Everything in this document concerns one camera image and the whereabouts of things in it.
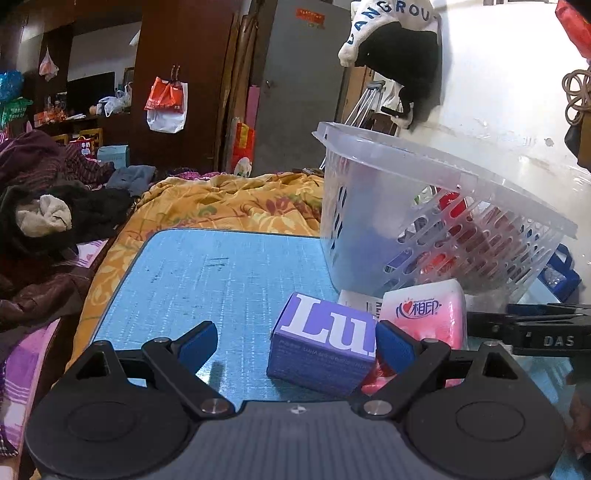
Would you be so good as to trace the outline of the white plastic basket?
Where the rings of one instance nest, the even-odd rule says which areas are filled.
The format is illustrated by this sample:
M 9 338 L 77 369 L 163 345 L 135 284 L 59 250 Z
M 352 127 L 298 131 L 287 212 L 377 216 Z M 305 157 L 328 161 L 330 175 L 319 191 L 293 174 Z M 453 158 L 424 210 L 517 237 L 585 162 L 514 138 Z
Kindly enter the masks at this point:
M 577 227 L 470 161 L 388 134 L 322 122 L 321 241 L 332 285 L 379 296 L 457 280 L 519 300 Z

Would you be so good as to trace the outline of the red plastic bag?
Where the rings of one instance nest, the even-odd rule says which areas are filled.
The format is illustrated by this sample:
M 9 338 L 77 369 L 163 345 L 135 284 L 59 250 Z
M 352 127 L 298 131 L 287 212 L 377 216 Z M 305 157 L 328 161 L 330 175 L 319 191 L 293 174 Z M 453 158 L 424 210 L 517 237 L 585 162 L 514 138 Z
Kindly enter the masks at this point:
M 590 60 L 590 22 L 565 0 L 558 1 L 555 15 L 581 56 Z

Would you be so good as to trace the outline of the blue shopping bag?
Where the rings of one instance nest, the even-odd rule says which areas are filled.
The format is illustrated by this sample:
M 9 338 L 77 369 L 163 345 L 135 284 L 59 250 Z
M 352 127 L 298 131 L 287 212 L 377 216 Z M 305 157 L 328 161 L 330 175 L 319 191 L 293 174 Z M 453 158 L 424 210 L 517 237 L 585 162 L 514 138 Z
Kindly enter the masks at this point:
M 538 279 L 562 303 L 577 290 L 581 284 L 581 277 L 574 270 L 573 257 L 566 245 L 558 245 L 538 275 Z

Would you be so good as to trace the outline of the light blue box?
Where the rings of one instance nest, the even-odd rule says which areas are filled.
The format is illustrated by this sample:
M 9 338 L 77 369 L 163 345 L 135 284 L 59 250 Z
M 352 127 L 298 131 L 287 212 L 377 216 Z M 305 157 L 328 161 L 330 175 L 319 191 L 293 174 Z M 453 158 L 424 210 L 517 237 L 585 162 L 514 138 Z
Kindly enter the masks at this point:
M 128 145 L 106 145 L 97 150 L 96 159 L 99 163 L 112 163 L 115 170 L 129 166 Z

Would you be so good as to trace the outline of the orange white plastic bag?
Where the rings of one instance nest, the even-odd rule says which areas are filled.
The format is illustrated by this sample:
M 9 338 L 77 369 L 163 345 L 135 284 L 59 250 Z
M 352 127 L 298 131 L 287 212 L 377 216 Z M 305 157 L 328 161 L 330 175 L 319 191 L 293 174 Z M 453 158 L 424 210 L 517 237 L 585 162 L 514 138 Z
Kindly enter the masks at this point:
M 145 103 L 148 128 L 176 134 L 184 129 L 188 111 L 188 84 L 156 77 Z

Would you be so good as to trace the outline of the pink heart tissue pack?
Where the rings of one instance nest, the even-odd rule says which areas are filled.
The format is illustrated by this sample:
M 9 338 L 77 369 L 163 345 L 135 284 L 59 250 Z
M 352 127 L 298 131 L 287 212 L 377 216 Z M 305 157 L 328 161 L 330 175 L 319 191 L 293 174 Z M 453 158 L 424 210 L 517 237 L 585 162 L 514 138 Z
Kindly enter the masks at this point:
M 437 339 L 454 350 L 467 344 L 466 299 L 455 279 L 405 287 L 383 297 L 342 291 L 339 303 L 387 320 L 417 340 Z

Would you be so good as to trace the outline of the yellow floral blanket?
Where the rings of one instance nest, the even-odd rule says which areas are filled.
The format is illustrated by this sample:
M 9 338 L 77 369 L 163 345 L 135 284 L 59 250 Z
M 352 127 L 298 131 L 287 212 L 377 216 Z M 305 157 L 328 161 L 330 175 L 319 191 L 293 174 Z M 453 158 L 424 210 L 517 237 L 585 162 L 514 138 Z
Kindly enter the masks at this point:
M 145 192 L 117 238 L 102 253 L 86 296 L 70 359 L 90 341 L 116 287 L 143 243 L 174 228 L 318 237 L 324 178 L 307 173 L 209 180 L 169 177 Z

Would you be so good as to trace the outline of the grey door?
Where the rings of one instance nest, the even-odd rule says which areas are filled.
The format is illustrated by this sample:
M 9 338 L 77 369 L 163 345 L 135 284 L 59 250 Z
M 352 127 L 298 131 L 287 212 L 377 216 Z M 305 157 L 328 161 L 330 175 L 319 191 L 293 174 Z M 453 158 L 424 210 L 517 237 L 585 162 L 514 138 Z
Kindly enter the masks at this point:
M 325 1 L 276 1 L 260 75 L 252 173 L 318 167 L 325 148 L 312 135 L 339 113 L 345 69 L 338 52 L 349 11 Z

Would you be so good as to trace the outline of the purple Lux box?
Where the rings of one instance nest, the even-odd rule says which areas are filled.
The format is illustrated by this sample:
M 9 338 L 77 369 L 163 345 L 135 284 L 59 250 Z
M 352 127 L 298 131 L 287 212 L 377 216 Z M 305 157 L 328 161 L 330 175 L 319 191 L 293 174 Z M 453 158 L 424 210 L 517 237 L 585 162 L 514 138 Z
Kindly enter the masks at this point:
M 376 364 L 376 325 L 368 312 L 294 292 L 271 331 L 266 374 L 346 397 Z

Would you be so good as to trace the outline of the white black hanging jacket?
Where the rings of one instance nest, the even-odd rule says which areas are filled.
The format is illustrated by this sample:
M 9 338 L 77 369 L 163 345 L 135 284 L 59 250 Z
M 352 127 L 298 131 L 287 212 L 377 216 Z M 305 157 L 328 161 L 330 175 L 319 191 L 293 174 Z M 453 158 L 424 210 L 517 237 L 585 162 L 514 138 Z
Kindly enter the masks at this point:
M 408 129 L 441 66 L 439 16 L 429 1 L 353 1 L 339 50 L 344 67 L 368 67 L 393 83 L 380 111 Z

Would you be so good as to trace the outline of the purple clothes pile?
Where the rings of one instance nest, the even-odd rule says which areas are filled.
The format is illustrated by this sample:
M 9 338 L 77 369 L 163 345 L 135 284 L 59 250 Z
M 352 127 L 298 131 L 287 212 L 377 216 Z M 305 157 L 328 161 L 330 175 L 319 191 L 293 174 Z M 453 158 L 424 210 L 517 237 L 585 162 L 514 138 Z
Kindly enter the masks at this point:
M 114 171 L 112 162 L 89 160 L 78 149 L 60 146 L 40 130 L 25 132 L 1 144 L 1 192 L 12 186 L 44 190 L 60 181 L 97 187 L 105 184 Z

